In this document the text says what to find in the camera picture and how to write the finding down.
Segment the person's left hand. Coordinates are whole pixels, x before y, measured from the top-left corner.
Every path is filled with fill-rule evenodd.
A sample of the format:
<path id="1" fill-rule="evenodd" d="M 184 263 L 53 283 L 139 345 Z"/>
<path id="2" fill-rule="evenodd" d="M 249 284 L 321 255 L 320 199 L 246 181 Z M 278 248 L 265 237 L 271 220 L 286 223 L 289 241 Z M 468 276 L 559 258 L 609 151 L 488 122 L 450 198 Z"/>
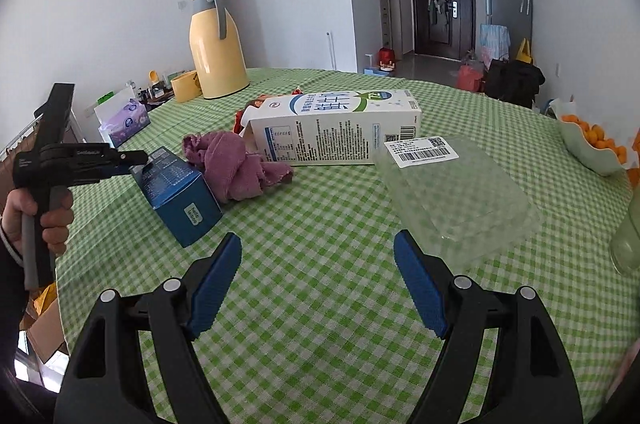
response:
<path id="1" fill-rule="evenodd" d="M 72 192 L 64 190 L 61 206 L 41 217 L 43 241 L 48 244 L 49 251 L 54 256 L 61 256 L 66 251 L 70 225 L 74 221 L 73 202 Z M 1 217 L 2 243 L 15 259 L 22 258 L 22 217 L 35 217 L 37 208 L 26 189 L 12 190 L 6 199 Z"/>

